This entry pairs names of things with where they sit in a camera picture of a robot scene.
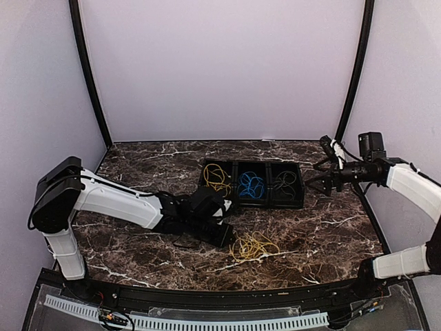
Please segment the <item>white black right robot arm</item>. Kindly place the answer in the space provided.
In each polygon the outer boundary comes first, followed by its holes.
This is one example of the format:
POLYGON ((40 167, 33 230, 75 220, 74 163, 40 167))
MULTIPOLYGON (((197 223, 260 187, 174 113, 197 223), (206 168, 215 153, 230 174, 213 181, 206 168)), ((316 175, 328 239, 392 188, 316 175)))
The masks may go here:
POLYGON ((394 221, 399 217, 405 220, 404 225, 397 226, 387 221, 382 223, 388 238, 392 230, 400 234, 412 230, 411 217, 422 217, 422 225, 419 225, 422 234, 406 234, 407 244, 398 243, 397 237, 393 237, 391 253, 361 263, 358 279, 351 285, 352 294, 366 299, 377 290, 378 281, 440 274, 440 183, 412 162, 387 156, 379 132, 359 134, 357 157, 328 136, 320 138, 320 146, 325 159, 314 165, 318 175, 306 180, 307 186, 326 196, 342 191, 346 183, 386 189, 381 196, 384 202, 372 199, 376 212, 394 221))

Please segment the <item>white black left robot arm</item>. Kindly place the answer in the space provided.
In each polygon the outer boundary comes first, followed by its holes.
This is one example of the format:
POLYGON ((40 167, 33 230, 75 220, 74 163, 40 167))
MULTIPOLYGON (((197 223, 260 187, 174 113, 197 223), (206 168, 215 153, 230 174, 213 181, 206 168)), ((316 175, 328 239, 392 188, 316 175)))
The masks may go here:
POLYGON ((68 157, 39 180, 27 227, 43 234, 71 291, 90 301, 97 286, 86 277, 72 230, 77 212, 104 214, 162 234, 188 234, 224 248, 234 240, 233 227, 223 220, 231 210, 232 201, 211 188, 178 196, 141 192, 99 177, 80 158, 68 157))

